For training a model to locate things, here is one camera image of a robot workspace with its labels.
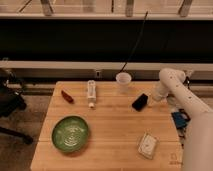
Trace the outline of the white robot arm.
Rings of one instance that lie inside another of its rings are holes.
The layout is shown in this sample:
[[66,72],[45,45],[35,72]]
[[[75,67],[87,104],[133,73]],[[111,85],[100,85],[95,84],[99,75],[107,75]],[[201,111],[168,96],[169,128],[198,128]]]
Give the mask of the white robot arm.
[[185,79],[181,70],[161,69],[151,98],[161,101],[172,93],[190,117],[181,171],[213,171],[213,109],[183,85]]

